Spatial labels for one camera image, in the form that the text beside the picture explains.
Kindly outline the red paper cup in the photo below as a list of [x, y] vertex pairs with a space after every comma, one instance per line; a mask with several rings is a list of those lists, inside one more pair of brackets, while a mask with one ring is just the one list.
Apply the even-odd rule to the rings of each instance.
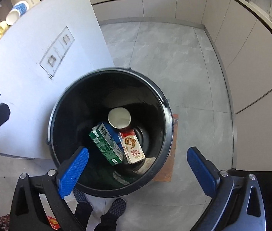
[[125, 129], [131, 123], [131, 115], [127, 109], [117, 107], [108, 113], [108, 122], [115, 129]]

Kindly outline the red white drink carton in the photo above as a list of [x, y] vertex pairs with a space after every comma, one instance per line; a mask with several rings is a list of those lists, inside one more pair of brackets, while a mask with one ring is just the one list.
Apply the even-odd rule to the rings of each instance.
[[118, 137], [129, 165], [145, 159], [145, 154], [133, 129], [119, 132]]

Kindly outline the blue white paper cup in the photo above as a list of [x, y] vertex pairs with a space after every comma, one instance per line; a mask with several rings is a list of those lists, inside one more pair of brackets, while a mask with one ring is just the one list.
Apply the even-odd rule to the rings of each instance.
[[21, 16], [29, 10], [29, 4], [26, 1], [19, 1], [6, 16], [6, 23], [12, 26]]

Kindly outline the black trash bucket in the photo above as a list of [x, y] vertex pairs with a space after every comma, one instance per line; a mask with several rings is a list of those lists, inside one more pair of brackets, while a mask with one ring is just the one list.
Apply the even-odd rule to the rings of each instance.
[[[119, 129], [108, 122], [110, 110], [123, 107], [131, 115], [133, 129], [145, 159], [112, 166], [89, 136], [92, 128], [105, 123], [120, 143]], [[173, 141], [170, 105], [160, 88], [145, 75], [129, 68], [103, 68], [72, 83], [59, 97], [50, 116], [47, 144], [56, 166], [80, 147], [89, 152], [88, 163], [77, 187], [89, 195], [114, 198], [146, 185], [163, 167]]]

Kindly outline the person right shoe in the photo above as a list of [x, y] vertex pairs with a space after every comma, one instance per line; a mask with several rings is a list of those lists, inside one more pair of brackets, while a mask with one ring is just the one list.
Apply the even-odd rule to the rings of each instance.
[[115, 199], [107, 213], [101, 216], [101, 222], [96, 227], [96, 230], [116, 230], [117, 220], [124, 214], [126, 207], [125, 199]]

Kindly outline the green milk carton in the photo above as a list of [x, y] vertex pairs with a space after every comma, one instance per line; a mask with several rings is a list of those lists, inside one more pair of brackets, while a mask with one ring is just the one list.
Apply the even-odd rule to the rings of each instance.
[[105, 123], [102, 122], [93, 127], [89, 136], [112, 166], [123, 162], [123, 151], [113, 139]]

